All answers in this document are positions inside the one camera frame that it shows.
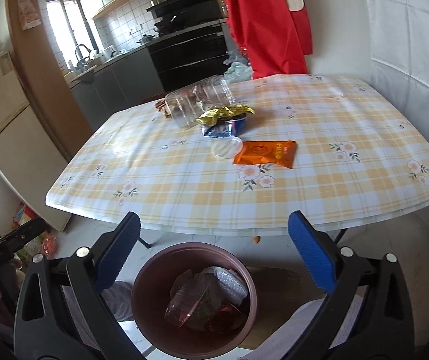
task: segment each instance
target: plastic lid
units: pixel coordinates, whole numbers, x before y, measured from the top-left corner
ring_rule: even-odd
[[[243,141],[238,137],[216,139],[211,147],[211,153],[219,159],[233,158],[243,147]]]

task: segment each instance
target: yellow plaid tablecloth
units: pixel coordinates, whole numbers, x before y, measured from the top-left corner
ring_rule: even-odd
[[[429,205],[429,144],[359,79],[276,75],[231,86],[252,106],[243,140],[295,140],[294,168],[233,165],[216,138],[180,130],[147,103],[112,115],[46,197],[74,214],[191,234],[277,235],[301,210],[318,230]]]

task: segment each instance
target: orange snack packet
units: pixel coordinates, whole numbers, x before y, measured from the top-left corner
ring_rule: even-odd
[[[243,142],[233,164],[257,165],[273,163],[293,169],[298,144],[293,140],[252,140]]]

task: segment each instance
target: refrigerator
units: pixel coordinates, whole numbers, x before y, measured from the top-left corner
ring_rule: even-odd
[[[64,229],[71,214],[48,207],[45,199],[66,165],[33,112],[10,55],[1,54],[0,175],[36,214],[58,231]]]

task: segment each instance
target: red cloth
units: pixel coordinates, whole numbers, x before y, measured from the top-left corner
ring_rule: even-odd
[[[304,55],[312,53],[312,41],[306,6],[294,12],[286,0],[225,2],[231,35],[246,48],[254,79],[308,72]]]

